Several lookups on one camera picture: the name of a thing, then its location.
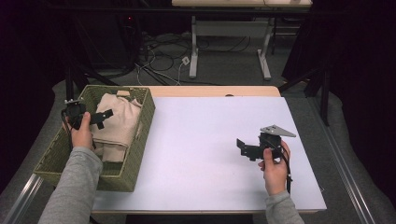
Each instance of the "finger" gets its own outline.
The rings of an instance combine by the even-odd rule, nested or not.
[[[289,146],[288,146],[288,144],[286,144],[286,142],[284,142],[283,140],[282,140],[282,142],[280,143],[280,145],[285,149],[285,151],[286,151],[286,153],[285,152],[283,152],[283,154],[285,155],[285,157],[289,160],[290,159],[290,149],[289,149]]]
[[[82,130],[89,130],[90,121],[91,121],[91,114],[89,112],[85,112],[84,116],[82,117],[81,126],[79,128]]]
[[[71,130],[71,129],[72,129],[72,126],[70,126],[70,124],[69,124],[69,117],[66,117],[65,120],[66,120],[67,128],[68,128],[69,130]],[[64,126],[64,122],[62,122],[62,127],[64,128],[65,131],[67,131],[67,130],[66,130],[66,126]]]
[[[272,167],[274,167],[274,159],[273,159],[273,156],[272,156],[272,151],[271,151],[271,149],[269,149],[269,148],[266,148],[265,150],[264,150],[264,152],[263,152],[263,156],[264,156],[264,163],[265,163],[265,167],[268,167],[268,168],[272,168]]]
[[[260,170],[261,170],[261,171],[264,171],[264,170],[265,170],[265,163],[264,163],[264,161],[261,161],[258,165],[260,166]]]

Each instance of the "folded fabric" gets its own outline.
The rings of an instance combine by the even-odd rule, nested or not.
[[[92,126],[93,141],[96,144],[95,153],[102,156],[102,161],[123,162],[126,149],[134,139],[134,128],[140,114],[136,99],[129,102],[123,97],[105,93],[96,112],[113,110],[113,116],[103,122],[105,128]]]

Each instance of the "dark curtain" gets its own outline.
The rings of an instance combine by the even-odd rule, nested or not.
[[[0,3],[1,191],[48,118],[52,86],[64,78],[35,14],[33,2]]]
[[[288,80],[314,68],[331,71],[330,90],[343,102],[350,143],[375,184],[396,205],[396,23],[388,1],[318,1],[311,8],[346,16],[307,20],[283,72]],[[320,74],[311,77],[318,83]]]

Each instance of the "gray triangular piece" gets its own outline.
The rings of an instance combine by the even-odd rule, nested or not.
[[[265,128],[261,128],[260,131],[264,132],[264,133],[269,133],[272,135],[281,135],[281,136],[288,136],[288,137],[295,137],[296,135],[294,133],[290,133],[282,128],[277,127],[275,124],[265,127]]]

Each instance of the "black object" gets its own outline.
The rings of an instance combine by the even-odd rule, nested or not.
[[[65,114],[68,117],[69,124],[76,130],[81,126],[82,116],[84,115],[86,106],[79,101],[71,101],[67,103]],[[109,109],[103,113],[91,114],[90,124],[97,124],[98,129],[103,129],[103,121],[113,116],[113,110]]]
[[[278,127],[273,125],[273,126],[270,126],[270,127],[267,127],[267,128],[263,128],[261,130],[262,131],[268,130],[271,133],[271,129],[270,128],[277,129]],[[255,161],[256,159],[262,159],[263,160],[264,159],[263,151],[266,148],[270,148],[271,149],[272,155],[273,155],[273,159],[284,160],[285,163],[286,163],[287,172],[288,172],[288,175],[286,176],[286,189],[287,189],[288,193],[290,193],[291,181],[293,181],[293,180],[291,179],[289,155],[286,158],[285,155],[283,154],[285,149],[281,146],[282,139],[281,139],[280,135],[282,135],[282,134],[278,133],[278,132],[273,133],[273,134],[270,134],[270,133],[260,133],[260,136],[259,136],[260,145],[258,147],[245,145],[245,143],[242,142],[239,139],[236,139],[236,145],[241,149],[241,155],[249,157],[251,161]]]
[[[264,159],[262,153],[265,148],[270,148],[274,159],[282,157],[282,146],[280,145],[281,137],[279,135],[272,135],[269,133],[261,133],[259,136],[260,145],[249,146],[239,139],[236,139],[236,145],[241,149],[241,155],[249,157],[251,161],[257,159]]]

